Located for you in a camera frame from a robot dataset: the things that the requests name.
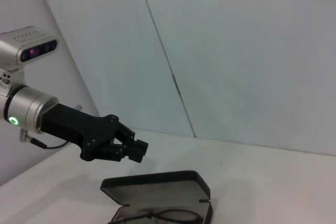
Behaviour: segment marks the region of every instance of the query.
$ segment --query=white backdrop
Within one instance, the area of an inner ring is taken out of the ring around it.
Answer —
[[[47,0],[101,116],[192,136],[145,0]]]
[[[144,0],[48,3],[100,113],[191,133]],[[148,3],[196,136],[336,154],[334,0]]]
[[[336,154],[335,0],[148,0],[196,136]]]

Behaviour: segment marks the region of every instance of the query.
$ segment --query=black eyeglass case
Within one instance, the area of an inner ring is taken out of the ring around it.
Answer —
[[[192,211],[210,224],[212,206],[210,188],[192,170],[104,179],[100,189],[121,207],[112,218],[143,215],[169,209]],[[169,223],[148,218],[125,222],[129,224]]]

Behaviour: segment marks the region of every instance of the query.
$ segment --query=cable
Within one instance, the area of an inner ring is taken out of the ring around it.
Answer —
[[[62,148],[63,146],[66,146],[69,143],[69,141],[66,141],[65,143],[58,145],[58,146],[53,146],[53,147],[47,147],[46,150],[54,150],[54,149],[59,149]]]
[[[163,214],[166,214],[168,212],[186,212],[188,214],[195,216],[195,218],[192,220],[178,220],[178,219],[173,219],[173,218],[162,216]],[[111,220],[108,224],[119,224],[119,223],[127,222],[130,220],[137,220],[137,219],[142,219],[142,218],[152,218],[152,217],[160,219],[160,220],[164,220],[167,222],[180,223],[180,224],[201,224],[203,222],[203,218],[196,212],[193,212],[190,210],[184,210],[184,209],[168,209],[168,210],[164,210],[164,211],[157,212],[157,213],[150,212],[145,215],[138,215],[134,217],[126,217],[126,218],[121,217],[117,220]]]
[[[59,149],[59,148],[62,148],[64,146],[66,146],[69,141],[66,141],[65,143],[61,144],[61,145],[58,145],[58,146],[52,146],[52,147],[48,147],[45,143],[41,142],[40,140],[37,140],[36,138],[32,137],[30,139],[30,143],[31,144],[34,144],[42,149],[45,149],[45,150],[54,150],[54,149]]]

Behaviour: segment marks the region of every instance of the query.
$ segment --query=eyeglass case lid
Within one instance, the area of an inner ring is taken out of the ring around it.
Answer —
[[[192,170],[104,179],[100,189],[122,206],[209,201],[210,188]]]

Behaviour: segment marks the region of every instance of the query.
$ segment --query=green led ring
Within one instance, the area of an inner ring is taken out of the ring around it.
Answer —
[[[9,120],[11,123],[15,124],[15,125],[18,125],[18,124],[19,124],[19,122],[17,121],[17,119],[14,118],[14,117],[9,118],[8,120]]]

